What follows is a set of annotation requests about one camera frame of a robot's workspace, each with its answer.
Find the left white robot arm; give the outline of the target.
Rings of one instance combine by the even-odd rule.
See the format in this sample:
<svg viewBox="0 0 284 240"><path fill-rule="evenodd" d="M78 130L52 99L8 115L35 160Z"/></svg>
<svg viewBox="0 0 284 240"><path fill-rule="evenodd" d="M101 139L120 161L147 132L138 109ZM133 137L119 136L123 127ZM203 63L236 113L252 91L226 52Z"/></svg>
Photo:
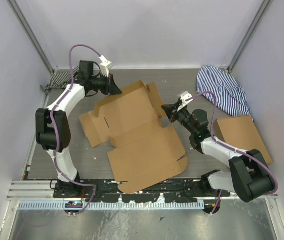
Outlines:
<svg viewBox="0 0 284 240"><path fill-rule="evenodd" d="M90 91L105 96L122 93L109 72L112 62L103 56L99 59L99 74L93 74L92 61L80 61L77 74L71 74L71 82L63 93L51 105L39 108L35 113L36 142L51 157L57 172L54 190L73 199L81 195L85 185L80 182L69 152L71 133L68 116Z"/></svg>

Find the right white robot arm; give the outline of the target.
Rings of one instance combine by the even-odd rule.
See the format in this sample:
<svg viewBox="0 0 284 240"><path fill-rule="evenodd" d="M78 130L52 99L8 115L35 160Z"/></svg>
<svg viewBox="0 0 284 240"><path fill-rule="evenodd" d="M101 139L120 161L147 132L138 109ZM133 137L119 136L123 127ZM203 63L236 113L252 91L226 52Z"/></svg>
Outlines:
<svg viewBox="0 0 284 240"><path fill-rule="evenodd" d="M189 113L178 103L164 104L161 108L171 123L179 122L190 132L189 141L194 150L228 167L227 172L213 170L201 176L200 184L205 196L213 197L219 191L227 191L248 203L277 191L278 183L262 153L256 149L237 149L213 136L208 129L206 111L196 109Z"/></svg>

